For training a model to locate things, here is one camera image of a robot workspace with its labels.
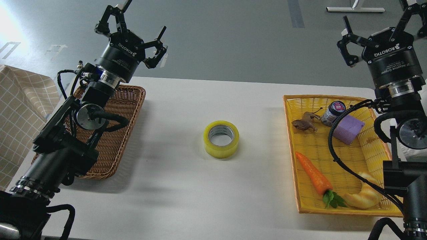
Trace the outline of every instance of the croissant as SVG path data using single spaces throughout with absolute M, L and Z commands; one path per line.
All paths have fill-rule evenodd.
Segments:
M 363 178 L 366 178 L 368 181 L 379 185 L 378 180 L 376 180 L 373 176 L 366 172 L 360 172 L 359 175 Z M 362 190 L 357 194 L 348 194 L 345 193 L 342 198 L 345 202 L 353 207 L 367 209 L 375 206 L 377 203 L 381 201 L 383 196 L 374 190 L 371 186 L 362 182 Z

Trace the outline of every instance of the packing tape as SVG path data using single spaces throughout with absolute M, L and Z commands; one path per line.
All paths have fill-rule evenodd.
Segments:
M 225 146 L 213 144 L 211 139 L 218 135 L 229 136 L 231 138 L 231 142 Z M 209 155 L 215 158 L 228 158 L 237 150 L 237 145 L 239 143 L 239 131 L 232 123 L 223 120 L 215 121 L 205 128 L 203 141 L 205 142 L 205 150 Z

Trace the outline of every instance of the gray floor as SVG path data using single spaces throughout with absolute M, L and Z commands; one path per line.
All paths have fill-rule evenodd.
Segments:
M 164 67 L 140 65 L 135 76 L 373 88 L 366 63 L 347 67 L 336 47 L 342 17 L 348 15 L 355 34 L 368 37 L 395 26 L 402 9 L 398 0 L 367 0 L 364 7 L 384 7 L 386 12 L 326 12 L 327 6 L 351 2 L 134 0 L 125 13 L 128 29 L 150 41 L 166 25 L 163 41 L 169 46 Z M 78 60 L 93 63 L 108 44 L 94 26 L 106 6 L 117 3 L 0 1 L 0 47 L 20 43 L 12 52 L 15 44 L 0 52 L 1 58 L 7 56 L 0 64 L 55 78 L 59 70 L 74 69 Z M 413 16 L 407 32 L 415 34 L 420 27 L 420 17 Z M 115 31 L 113 17 L 110 29 Z M 62 46 L 61 51 L 55 46 Z M 420 40 L 414 47 L 426 71 L 427 43 Z M 362 48 L 353 45 L 349 51 L 360 55 Z

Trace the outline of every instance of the robotic arm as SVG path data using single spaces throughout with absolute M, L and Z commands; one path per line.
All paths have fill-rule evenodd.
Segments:
M 113 132 L 127 126 L 129 121 L 117 114 L 104 111 L 104 107 L 120 82 L 128 83 L 141 62 L 147 68 L 155 68 L 167 46 L 161 37 L 151 42 L 144 41 L 126 28 L 124 12 L 129 7 L 128 0 L 123 7 L 107 6 L 95 32 L 109 38 L 109 44 L 96 65 L 79 63 L 72 72 L 77 76 L 67 98 L 60 83 L 65 102 L 52 116 L 46 126 L 33 141 L 33 150 L 39 154 L 37 160 L 15 184 L 10 192 L 0 191 L 0 238 L 35 240 L 41 238 L 41 231 L 50 214 L 59 210 L 69 210 L 70 217 L 64 227 L 61 239 L 67 239 L 74 219 L 71 205 L 48 207 L 50 199 L 59 193 L 59 185 L 70 185 L 74 176 L 83 176 L 96 163 L 98 151 L 95 150 L 104 132 Z M 117 32 L 110 33 L 108 19 L 116 18 Z M 152 58 L 146 58 L 145 49 L 155 47 Z M 80 99 L 73 96 L 74 88 L 80 80 L 85 92 Z M 109 121 L 118 124 L 107 127 Z M 93 130 L 92 136 L 83 143 L 76 138 L 76 128 Z
M 416 56 L 413 42 L 427 37 L 427 3 L 401 1 L 404 7 L 402 18 L 396 27 L 389 27 L 374 33 L 368 38 L 355 35 L 348 18 L 344 17 L 346 29 L 337 46 L 346 62 L 353 67 L 360 57 L 350 55 L 347 44 L 350 42 L 363 47 L 361 59 L 367 64 L 374 84 L 374 101 L 367 100 L 361 106 L 375 108 L 380 115 L 374 123 L 375 133 L 392 146 L 392 161 L 383 163 L 384 189 L 379 188 L 399 209 L 404 216 L 404 232 L 401 232 L 390 219 L 382 219 L 375 225 L 369 239 L 378 239 L 382 228 L 389 225 L 400 239 L 427 239 L 427 160 L 425 162 L 403 162 L 398 158 L 397 140 L 412 149 L 427 148 L 427 117 L 421 105 L 418 91 L 425 85 L 421 66 Z M 417 35 L 404 31 L 412 15 L 419 15 L 423 26 Z M 340 116 L 331 128 L 350 113 Z M 390 128 L 390 138 L 382 131 L 381 123 L 394 118 L 397 128 Z M 332 134 L 329 134 L 329 146 L 334 160 L 352 173 L 336 155 L 332 147 Z M 403 197 L 401 203 L 395 196 Z

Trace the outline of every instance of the purple sponge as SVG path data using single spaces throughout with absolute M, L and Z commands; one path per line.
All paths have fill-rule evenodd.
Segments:
M 350 145 L 359 132 L 362 130 L 364 122 L 350 115 L 345 116 L 333 132 L 333 136 Z

